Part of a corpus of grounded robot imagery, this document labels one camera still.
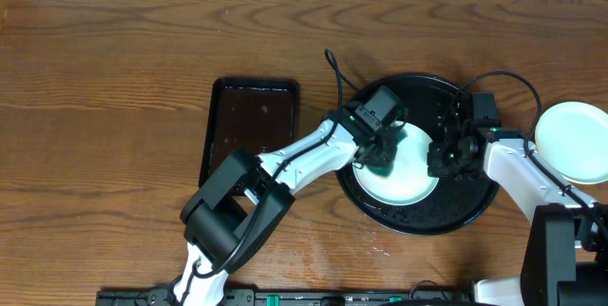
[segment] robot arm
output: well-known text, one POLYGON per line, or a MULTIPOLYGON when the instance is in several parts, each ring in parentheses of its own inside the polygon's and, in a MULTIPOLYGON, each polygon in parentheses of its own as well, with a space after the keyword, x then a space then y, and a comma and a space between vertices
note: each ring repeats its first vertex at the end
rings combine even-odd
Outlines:
POLYGON ((532 222, 521 275, 477 282, 475 300, 501 306, 608 304, 608 246, 590 217, 605 217, 605 207, 570 185, 533 143, 526 153, 523 135, 501 127, 493 95, 471 94, 466 107, 452 111, 456 124, 446 126, 446 141, 429 146, 429 175, 487 176, 532 222), (457 117, 463 114, 468 121, 457 117), (598 252, 596 261, 577 264, 575 248, 598 252))
POLYGON ((295 193, 310 182, 353 160, 388 166, 397 149, 401 127, 394 124, 400 117, 405 120, 407 110, 381 87, 364 105, 343 105, 292 145, 256 157, 244 149, 229 155, 181 211, 188 260, 173 288, 178 303, 217 305, 228 275, 257 252, 295 201, 295 193), (247 214, 231 191, 243 192, 256 205, 254 211, 247 214), (200 277, 218 266, 224 268, 200 277))

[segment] wooden table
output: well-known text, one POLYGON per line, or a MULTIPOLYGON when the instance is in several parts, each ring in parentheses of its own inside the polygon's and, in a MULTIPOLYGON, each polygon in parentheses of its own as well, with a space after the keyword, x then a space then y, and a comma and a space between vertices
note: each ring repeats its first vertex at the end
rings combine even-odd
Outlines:
MULTIPOLYGON (((211 85, 301 85, 300 136, 335 107, 323 49, 362 86, 427 71, 517 71, 546 106, 608 110, 608 0, 13 0, 0 34, 0 300, 91 305, 180 274, 211 85)), ((535 105, 493 78, 506 125, 535 105)), ((608 184, 584 190, 608 202, 608 184)), ((333 174, 298 194, 235 282, 279 289, 467 285, 520 272, 529 224, 501 191, 472 224, 422 238, 360 213, 333 174)))

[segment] green connector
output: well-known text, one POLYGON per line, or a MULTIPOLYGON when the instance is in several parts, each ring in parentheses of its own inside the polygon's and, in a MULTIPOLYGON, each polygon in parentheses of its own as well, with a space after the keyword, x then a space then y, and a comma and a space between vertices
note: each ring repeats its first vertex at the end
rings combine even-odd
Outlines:
POLYGON ((266 306, 278 306, 278 296, 266 296, 266 306))

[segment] black plate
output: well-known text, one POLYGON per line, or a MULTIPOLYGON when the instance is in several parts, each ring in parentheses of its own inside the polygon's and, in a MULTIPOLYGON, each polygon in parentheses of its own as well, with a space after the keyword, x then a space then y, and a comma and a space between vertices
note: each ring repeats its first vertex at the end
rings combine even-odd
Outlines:
MULTIPOLYGON (((408 123, 420 127, 433 141, 444 139, 439 117, 458 87, 437 76, 408 73, 375 81, 352 99, 365 102, 380 86, 390 88, 401 98, 409 109, 408 123)), ((370 197, 357 183, 351 165, 337 171, 336 177, 359 210, 389 229, 411 235, 441 235, 469 224, 484 212, 499 188, 487 178, 476 181, 441 178, 422 201, 393 206, 370 197)))

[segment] white plate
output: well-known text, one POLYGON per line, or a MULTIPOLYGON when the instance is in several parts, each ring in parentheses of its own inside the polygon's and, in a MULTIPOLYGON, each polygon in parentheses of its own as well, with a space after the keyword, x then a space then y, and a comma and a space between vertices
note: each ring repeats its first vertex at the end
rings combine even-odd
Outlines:
POLYGON ((597 107, 567 102, 549 108, 535 139, 542 157, 570 182, 608 181, 608 115, 597 107))
POLYGON ((366 166, 353 166, 361 188, 378 201, 390 205, 410 205, 421 201, 435 189, 438 178, 428 176, 427 153, 431 138, 421 128, 406 124, 401 130, 405 139, 397 145, 393 168, 387 176, 366 166))

